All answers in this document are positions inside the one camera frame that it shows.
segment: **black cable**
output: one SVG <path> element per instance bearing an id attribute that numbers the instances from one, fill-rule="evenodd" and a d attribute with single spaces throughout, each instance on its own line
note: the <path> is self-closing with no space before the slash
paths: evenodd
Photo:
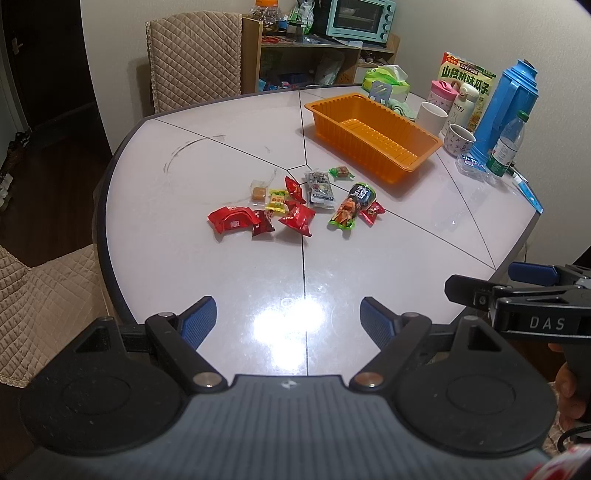
<path id="1" fill-rule="evenodd" d="M 556 442 L 556 448 L 560 453 L 563 453 L 566 450 L 566 448 L 564 447 L 564 442 L 566 441 L 566 439 L 587 432 L 591 432 L 591 425 L 583 425 L 582 427 L 575 427 L 573 429 L 567 430 L 560 436 L 558 442 Z"/>

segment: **pink tumbler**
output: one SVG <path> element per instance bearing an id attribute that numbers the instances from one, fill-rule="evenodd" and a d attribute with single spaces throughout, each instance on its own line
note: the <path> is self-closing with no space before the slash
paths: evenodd
<path id="1" fill-rule="evenodd" d="M 433 80 L 431 82 L 431 91 L 427 102 L 437 105 L 446 113 L 452 109 L 453 102 L 456 101 L 457 91 L 444 80 Z"/>

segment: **orange basket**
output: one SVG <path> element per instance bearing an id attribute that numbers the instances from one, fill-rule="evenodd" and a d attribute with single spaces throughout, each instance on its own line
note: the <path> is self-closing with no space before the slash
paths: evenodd
<path id="1" fill-rule="evenodd" d="M 411 121 L 358 93 L 318 100 L 316 134 L 387 183 L 414 171 L 442 145 Z"/>

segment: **white mug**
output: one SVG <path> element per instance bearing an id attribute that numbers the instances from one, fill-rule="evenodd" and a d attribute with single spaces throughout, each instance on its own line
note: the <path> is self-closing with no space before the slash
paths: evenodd
<path id="1" fill-rule="evenodd" d="M 451 124 L 445 139 L 443 140 L 443 148 L 453 157 L 459 154 L 468 153 L 476 142 L 476 138 L 468 130 L 460 125 Z"/>
<path id="2" fill-rule="evenodd" d="M 446 119 L 447 113 L 444 109 L 432 103 L 423 102 L 421 103 L 421 108 L 418 110 L 415 124 L 431 135 L 437 136 Z"/>

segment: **blue thermos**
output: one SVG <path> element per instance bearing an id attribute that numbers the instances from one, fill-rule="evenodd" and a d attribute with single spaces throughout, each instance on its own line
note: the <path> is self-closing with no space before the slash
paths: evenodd
<path id="1" fill-rule="evenodd" d="M 470 150 L 472 157 L 486 163 L 505 126 L 517 117 L 517 111 L 531 113 L 538 99 L 536 75 L 537 70 L 526 60 L 518 60 L 517 65 L 503 72 L 474 133 L 476 143 Z"/>

